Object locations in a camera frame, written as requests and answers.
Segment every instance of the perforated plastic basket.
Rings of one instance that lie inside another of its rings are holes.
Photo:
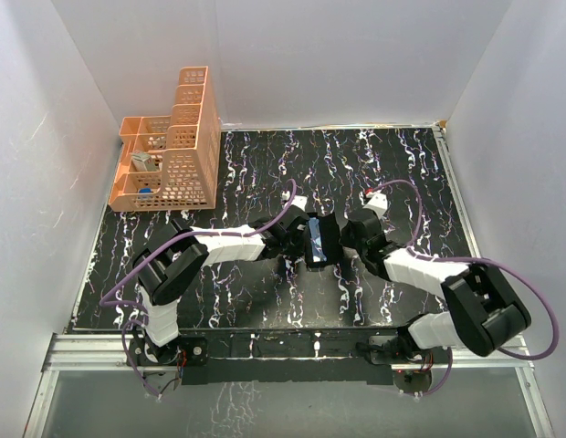
[[[215,208],[220,123],[207,67],[183,68],[171,116],[127,117],[110,194],[116,212]],[[147,152],[156,172],[137,172],[131,154]]]

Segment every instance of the marble pattern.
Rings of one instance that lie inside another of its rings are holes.
[[[416,247],[440,256],[468,256],[469,249],[430,129],[238,131],[223,134],[218,203],[213,211],[117,214],[107,208],[70,330],[119,329],[135,312],[98,306],[129,271],[147,238],[172,217],[188,224],[223,228],[274,216],[288,178],[308,207],[336,211],[344,226],[363,204],[369,187],[396,178],[413,182],[424,200]],[[389,238],[410,238],[416,212],[407,187],[387,189]],[[135,282],[118,299],[140,299]],[[444,305],[424,291],[386,283],[364,269],[356,254],[319,272],[302,261],[279,257],[205,267],[184,291],[178,307],[182,329],[394,327]]]

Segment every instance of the orange basket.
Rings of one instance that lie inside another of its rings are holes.
[[[208,67],[182,68],[171,116],[126,117],[119,135],[115,212],[215,208],[220,123]],[[136,151],[149,153],[158,171],[138,172]]]

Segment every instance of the gray floor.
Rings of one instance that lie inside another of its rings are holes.
[[[435,372],[439,379],[441,370]],[[168,377],[158,378],[163,383]],[[416,402],[359,382],[179,387],[162,403],[130,372],[61,372],[44,437],[534,437],[514,369],[453,369]]]

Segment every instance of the white wall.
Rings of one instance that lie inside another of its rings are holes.
[[[558,315],[559,347],[536,375],[566,437],[566,0],[512,4],[447,127],[482,252],[527,274]],[[540,352],[550,324],[529,306]]]
[[[210,65],[226,126],[448,119],[510,0],[53,0],[115,118]]]
[[[118,124],[48,0],[0,0],[0,437],[21,436],[88,263]]]

